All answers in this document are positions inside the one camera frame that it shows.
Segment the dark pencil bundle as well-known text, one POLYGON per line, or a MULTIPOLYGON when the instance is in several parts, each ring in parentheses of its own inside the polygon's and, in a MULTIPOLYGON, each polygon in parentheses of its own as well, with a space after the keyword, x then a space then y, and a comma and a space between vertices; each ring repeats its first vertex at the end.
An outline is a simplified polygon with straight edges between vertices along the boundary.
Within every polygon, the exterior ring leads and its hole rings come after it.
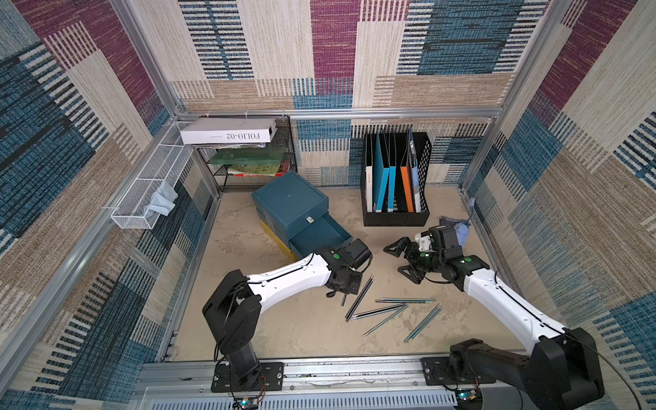
POLYGON ((367 283, 364 285, 364 287, 361 290, 360 294, 357 296, 357 298, 355 299, 353 305, 351 306, 350 310, 348 311, 348 313, 345 316, 345 320, 347 322, 351 321, 352 317, 355 314, 355 311, 358 309, 358 307, 362 303, 363 299, 367 295, 367 292, 372 287, 372 284, 373 284, 374 280, 375 280, 375 277, 373 275, 367 280, 367 283))

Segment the teal drawer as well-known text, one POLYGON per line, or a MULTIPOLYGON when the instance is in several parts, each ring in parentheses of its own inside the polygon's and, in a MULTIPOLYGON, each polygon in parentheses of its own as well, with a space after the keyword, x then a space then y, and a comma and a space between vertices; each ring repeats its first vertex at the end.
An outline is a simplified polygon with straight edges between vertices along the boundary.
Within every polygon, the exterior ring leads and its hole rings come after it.
POLYGON ((319 248, 337 249, 352 241, 348 233, 331 215, 325 214, 290 239, 290 249, 298 258, 304 258, 319 248))

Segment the teal pencil pair horizontal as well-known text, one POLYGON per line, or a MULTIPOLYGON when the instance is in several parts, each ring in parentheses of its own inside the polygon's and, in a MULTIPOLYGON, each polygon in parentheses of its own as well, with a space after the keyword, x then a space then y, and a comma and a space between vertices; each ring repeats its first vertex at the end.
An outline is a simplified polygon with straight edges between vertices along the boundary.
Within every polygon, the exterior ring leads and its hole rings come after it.
POLYGON ((429 304, 436 302, 433 298, 391 298, 381 297, 376 299, 377 303, 396 303, 396 304, 429 304))

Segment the yellow bottom drawer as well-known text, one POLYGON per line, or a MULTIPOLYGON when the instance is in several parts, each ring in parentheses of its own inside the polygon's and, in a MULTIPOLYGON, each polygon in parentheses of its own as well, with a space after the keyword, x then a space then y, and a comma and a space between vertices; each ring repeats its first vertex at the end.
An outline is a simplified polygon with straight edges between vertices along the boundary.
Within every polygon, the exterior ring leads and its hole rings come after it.
POLYGON ((280 238, 276 235, 276 233, 269 228, 269 226, 264 222, 260 221, 262 229, 268 234, 270 239, 275 242, 275 244, 279 247, 279 249, 286 255, 288 256, 292 261, 297 261, 297 257, 294 255, 294 253, 290 250, 290 248, 285 245, 283 241, 280 240, 280 238))

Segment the teal drawer cabinet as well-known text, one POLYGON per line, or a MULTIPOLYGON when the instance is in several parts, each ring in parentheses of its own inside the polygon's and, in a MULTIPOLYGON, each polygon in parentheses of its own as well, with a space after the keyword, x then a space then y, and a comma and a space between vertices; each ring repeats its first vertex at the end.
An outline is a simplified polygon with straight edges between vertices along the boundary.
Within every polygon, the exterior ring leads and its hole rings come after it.
POLYGON ((329 198, 306 179, 289 172, 252 193, 260 220, 290 248, 290 239, 329 214, 329 198))

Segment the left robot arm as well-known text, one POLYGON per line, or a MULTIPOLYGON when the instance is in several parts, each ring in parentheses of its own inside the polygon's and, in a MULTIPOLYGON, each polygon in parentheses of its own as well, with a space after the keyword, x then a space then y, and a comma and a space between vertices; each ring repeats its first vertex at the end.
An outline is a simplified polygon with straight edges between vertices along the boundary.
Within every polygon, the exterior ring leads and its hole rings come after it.
POLYGON ((283 365, 262 364, 251 340, 261 314, 305 290, 326 287, 328 297, 360 292, 372 252, 360 240, 334 249, 326 246, 304 258, 267 273, 246 276, 227 273, 202 309, 221 356, 211 391, 279 391, 283 365))

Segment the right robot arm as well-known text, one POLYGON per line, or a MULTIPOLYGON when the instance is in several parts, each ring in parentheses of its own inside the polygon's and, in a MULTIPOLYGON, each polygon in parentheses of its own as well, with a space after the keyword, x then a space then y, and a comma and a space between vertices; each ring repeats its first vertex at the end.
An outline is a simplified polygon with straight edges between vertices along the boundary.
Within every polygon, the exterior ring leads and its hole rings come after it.
POLYGON ((524 346, 524 355, 471 338, 451 346, 451 379, 492 378, 526 393, 540 409, 576 409, 603 398, 605 386, 596 342, 582 328, 569 329, 512 290, 478 256, 466 256, 453 227, 432 227, 384 248, 402 256, 399 273, 420 284, 430 273, 442 284, 481 303, 524 346))

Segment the blue white stapler device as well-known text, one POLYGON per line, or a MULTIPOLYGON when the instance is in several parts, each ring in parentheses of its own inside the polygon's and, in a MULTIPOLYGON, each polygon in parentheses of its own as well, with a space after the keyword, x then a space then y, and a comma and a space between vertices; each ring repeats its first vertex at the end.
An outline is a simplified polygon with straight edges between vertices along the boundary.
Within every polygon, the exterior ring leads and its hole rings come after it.
POLYGON ((469 234, 471 231, 471 220, 472 220, 471 215, 469 215, 469 217, 466 220, 441 216, 440 224, 445 227, 453 227, 459 245, 461 247, 464 247, 468 241, 469 234))

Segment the teal pencil pair right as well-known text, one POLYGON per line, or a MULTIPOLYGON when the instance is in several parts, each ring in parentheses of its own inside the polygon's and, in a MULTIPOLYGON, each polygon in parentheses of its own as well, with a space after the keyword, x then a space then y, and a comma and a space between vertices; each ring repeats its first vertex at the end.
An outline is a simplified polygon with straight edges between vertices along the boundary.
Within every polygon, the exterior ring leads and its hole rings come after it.
POLYGON ((403 343, 409 343, 411 340, 415 339, 429 324, 443 311, 443 305, 438 304, 432 311, 430 311, 427 316, 416 326, 413 331, 404 339, 403 343))

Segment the teal pencil diagonal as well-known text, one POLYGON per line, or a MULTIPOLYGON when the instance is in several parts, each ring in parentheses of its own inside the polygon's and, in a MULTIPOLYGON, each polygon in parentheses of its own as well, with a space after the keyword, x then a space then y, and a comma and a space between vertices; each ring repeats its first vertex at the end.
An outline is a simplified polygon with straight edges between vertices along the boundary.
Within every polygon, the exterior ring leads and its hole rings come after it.
POLYGON ((383 319, 381 322, 377 323, 376 326, 372 327, 371 329, 369 329, 368 331, 366 331, 364 334, 362 334, 362 337, 363 337, 363 338, 368 337, 369 335, 371 335, 372 333, 374 333, 374 331, 377 331, 379 328, 381 328, 382 326, 384 326, 385 324, 387 324, 388 322, 392 321, 394 318, 396 318, 397 316, 399 316, 399 315, 400 315, 401 313, 403 313, 407 308, 408 308, 408 304, 403 304, 399 309, 396 309, 396 311, 395 311, 393 314, 391 314, 389 317, 383 319))

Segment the orange folder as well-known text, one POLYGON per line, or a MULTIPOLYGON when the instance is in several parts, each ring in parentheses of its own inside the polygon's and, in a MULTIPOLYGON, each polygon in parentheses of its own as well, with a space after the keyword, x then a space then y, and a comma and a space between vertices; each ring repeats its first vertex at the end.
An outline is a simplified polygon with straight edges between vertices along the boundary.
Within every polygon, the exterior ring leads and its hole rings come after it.
POLYGON ((401 167, 401 180, 403 183, 403 193, 408 213, 414 213, 413 184, 408 166, 401 167))

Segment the black mesh file organizer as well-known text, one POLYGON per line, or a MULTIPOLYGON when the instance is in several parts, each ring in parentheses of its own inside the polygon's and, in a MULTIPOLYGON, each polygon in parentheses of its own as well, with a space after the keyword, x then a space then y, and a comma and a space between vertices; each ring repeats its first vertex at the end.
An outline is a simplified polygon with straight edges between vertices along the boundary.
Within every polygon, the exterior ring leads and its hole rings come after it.
POLYGON ((363 223, 366 227, 423 227, 430 215, 425 197, 432 143, 425 133, 370 133, 363 138, 360 195, 363 223), (389 181, 385 209, 376 213, 373 206, 373 156, 376 136, 389 141, 389 181), (408 213, 404 199, 401 167, 408 166, 413 184, 414 213, 408 213))

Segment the teal folder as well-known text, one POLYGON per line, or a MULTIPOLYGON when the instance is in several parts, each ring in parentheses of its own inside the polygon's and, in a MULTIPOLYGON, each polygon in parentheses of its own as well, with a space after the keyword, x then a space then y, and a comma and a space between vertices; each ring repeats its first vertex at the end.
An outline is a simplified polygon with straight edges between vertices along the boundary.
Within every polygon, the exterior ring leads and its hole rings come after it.
POLYGON ((376 213, 385 209, 385 196, 388 190, 390 158, 389 141, 386 135, 380 133, 376 136, 375 152, 373 156, 373 206, 376 213))

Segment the white FOLIO box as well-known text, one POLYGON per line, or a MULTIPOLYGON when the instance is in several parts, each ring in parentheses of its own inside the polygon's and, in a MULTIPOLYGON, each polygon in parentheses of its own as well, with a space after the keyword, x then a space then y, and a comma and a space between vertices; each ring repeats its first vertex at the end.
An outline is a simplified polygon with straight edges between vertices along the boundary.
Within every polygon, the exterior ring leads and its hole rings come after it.
POLYGON ((270 143, 277 131, 274 119, 201 118, 180 131, 186 145, 270 143))

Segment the light blue cloth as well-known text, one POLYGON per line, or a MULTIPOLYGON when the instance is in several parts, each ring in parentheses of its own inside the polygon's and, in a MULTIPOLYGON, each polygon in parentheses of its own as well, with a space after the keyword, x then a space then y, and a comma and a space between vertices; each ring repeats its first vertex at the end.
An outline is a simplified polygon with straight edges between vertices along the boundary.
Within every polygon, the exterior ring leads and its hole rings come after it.
POLYGON ((174 201, 179 197, 177 191, 170 186, 167 181, 162 181, 150 198, 150 202, 145 207, 145 218, 153 215, 168 216, 174 209, 174 201))

